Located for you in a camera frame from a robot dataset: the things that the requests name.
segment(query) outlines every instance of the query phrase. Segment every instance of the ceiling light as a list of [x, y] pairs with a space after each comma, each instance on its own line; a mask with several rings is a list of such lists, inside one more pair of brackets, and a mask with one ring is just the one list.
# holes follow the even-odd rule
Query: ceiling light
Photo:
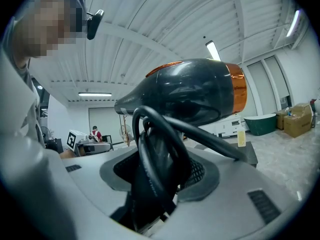
[[107, 97], [111, 96], [111, 93], [101, 93], [101, 92], [79, 92], [79, 96], [82, 97]]
[[211, 53], [212, 58], [215, 61], [221, 61], [218, 50], [215, 46], [215, 43], [213, 41], [209, 41], [205, 44], [205, 46], [208, 48], [209, 52]]
[[293, 20], [292, 20], [291, 25], [290, 25], [290, 27], [289, 27], [289, 30], [288, 30], [288, 32], [286, 33], [286, 37], [289, 37], [289, 36], [292, 34], [292, 31], [294, 30], [294, 28], [295, 28], [295, 26], [296, 26], [296, 23], [297, 23], [297, 21], [298, 21], [299, 13], [300, 13], [299, 10], [296, 10], [296, 11], [295, 11]]

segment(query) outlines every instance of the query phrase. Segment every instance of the floor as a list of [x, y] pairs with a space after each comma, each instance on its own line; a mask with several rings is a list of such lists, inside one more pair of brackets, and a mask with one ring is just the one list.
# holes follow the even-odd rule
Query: floor
[[[237, 137], [224, 140], [236, 143]], [[308, 196], [319, 175], [320, 124], [296, 138], [278, 129], [263, 136], [247, 132], [246, 141], [250, 141], [254, 148], [257, 170], [286, 188], [296, 199]], [[193, 148], [198, 143], [188, 140], [185, 145]]]

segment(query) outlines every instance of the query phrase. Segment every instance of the person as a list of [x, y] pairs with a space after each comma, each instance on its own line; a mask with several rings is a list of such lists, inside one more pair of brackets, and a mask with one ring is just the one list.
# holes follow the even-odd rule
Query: person
[[[85, 0], [38, 0], [34, 8], [19, 21], [12, 17], [8, 23], [2, 37], [1, 52], [6, 54], [10, 64], [33, 93], [37, 91], [29, 72], [30, 59], [46, 56], [67, 39], [74, 38], [76, 33], [83, 32], [86, 13]], [[44, 147], [38, 105], [35, 99], [20, 133]]]
[[92, 132], [90, 133], [90, 136], [92, 136], [96, 140], [96, 142], [102, 142], [102, 135], [100, 131], [98, 131], [98, 127], [92, 127]]

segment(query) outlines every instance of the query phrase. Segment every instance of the bottle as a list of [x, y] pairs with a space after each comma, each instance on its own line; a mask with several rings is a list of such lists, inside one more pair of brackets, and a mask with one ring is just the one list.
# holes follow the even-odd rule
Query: bottle
[[238, 137], [238, 147], [245, 147], [246, 146], [246, 131], [245, 128], [240, 126], [237, 129], [237, 137]]

